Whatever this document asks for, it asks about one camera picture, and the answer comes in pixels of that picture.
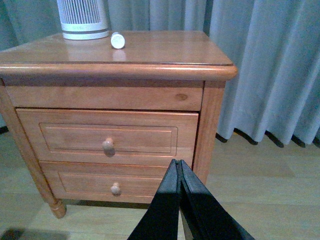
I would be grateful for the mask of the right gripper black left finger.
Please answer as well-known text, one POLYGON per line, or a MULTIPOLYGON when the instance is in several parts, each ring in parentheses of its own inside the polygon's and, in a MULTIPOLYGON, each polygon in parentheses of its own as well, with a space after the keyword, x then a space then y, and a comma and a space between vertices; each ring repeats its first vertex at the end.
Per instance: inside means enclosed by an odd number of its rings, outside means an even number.
POLYGON ((176 240, 178 238, 181 177, 173 159, 147 212, 128 237, 130 240, 176 240))

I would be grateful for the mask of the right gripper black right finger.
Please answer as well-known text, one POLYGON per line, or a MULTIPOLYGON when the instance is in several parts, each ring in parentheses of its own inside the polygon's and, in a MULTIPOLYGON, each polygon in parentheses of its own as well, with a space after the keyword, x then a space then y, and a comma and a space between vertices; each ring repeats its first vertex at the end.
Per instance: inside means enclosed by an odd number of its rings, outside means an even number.
POLYGON ((253 240, 183 161, 180 210, 187 240, 253 240))

